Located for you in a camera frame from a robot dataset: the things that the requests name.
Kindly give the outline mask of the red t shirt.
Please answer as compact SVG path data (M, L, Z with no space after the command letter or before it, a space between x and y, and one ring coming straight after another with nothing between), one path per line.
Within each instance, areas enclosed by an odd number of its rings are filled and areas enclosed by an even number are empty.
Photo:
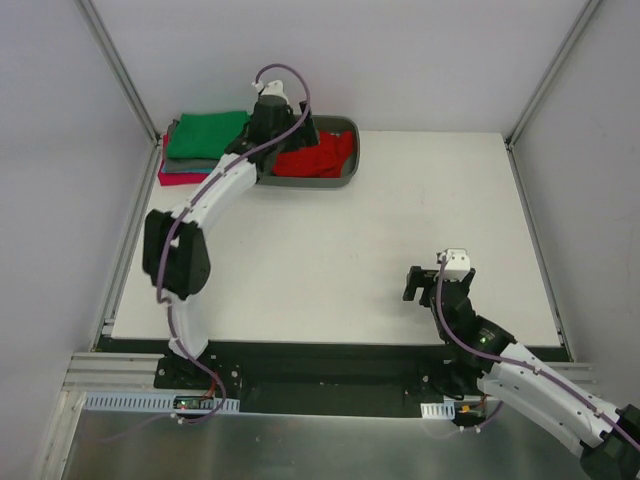
M354 152L354 134L319 132L320 143L277 156L273 174L293 178L339 178L347 159Z

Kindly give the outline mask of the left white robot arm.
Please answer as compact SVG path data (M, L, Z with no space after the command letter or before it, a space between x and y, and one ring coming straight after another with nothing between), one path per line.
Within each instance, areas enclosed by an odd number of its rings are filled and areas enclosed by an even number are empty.
M271 172L280 153L319 143L310 101L299 106L296 116L284 97L261 95L241 133L191 195L170 210L146 215L142 268L156 302L165 307L169 348L183 358L176 375L188 388L204 387L212 369L200 357L208 340L195 302L211 273L206 236L234 200Z

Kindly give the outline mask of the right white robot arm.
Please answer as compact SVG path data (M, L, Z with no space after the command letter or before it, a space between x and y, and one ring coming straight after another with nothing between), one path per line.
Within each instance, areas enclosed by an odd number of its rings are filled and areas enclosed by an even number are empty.
M540 360L469 298L475 271L409 269L403 298L431 311L441 340L452 348L452 387L477 389L508 405L552 435L591 479L639 476L639 409L619 407L587 392Z

